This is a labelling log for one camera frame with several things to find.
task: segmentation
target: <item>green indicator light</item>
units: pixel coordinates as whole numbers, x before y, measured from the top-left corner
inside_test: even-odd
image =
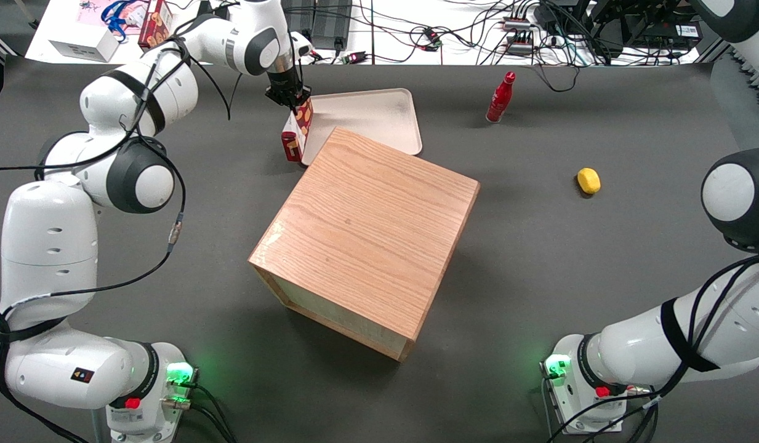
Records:
[[[193,367],[187,362],[169,364],[166,367],[166,380],[175,383],[186,383],[193,380]]]
[[[571,357],[554,354],[546,359],[544,365],[548,369],[549,378],[564,377],[565,371],[571,365]]]

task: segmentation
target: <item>white box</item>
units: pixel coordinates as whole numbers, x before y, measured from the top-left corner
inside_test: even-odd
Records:
[[[66,23],[48,39],[61,55],[83,58],[93,62],[108,62],[117,51],[119,42],[105,26]]]

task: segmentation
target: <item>wood grain surface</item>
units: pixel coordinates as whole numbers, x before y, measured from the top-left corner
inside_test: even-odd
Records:
[[[336,128],[249,261],[414,341],[479,188]]]

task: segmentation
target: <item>label sticker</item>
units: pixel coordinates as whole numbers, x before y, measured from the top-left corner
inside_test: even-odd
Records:
[[[95,375],[94,370],[82,369],[80,367],[77,367],[76,370],[73,371],[73,374],[70,375],[70,380],[80,381],[81,383],[89,384],[89,382],[92,381],[93,375]]]
[[[141,409],[112,409],[111,420],[114,423],[135,423],[143,420],[143,410]]]
[[[699,38],[699,31],[696,26],[677,25],[677,33],[681,37]]]

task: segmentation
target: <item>red can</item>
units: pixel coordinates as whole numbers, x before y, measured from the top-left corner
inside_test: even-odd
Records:
[[[508,104],[511,103],[513,82],[515,80],[516,74],[514,72],[505,74],[505,79],[503,79],[500,86],[497,86],[497,90],[494,91],[494,95],[491,97],[489,111],[486,112],[486,120],[491,123],[498,123],[500,121]]]

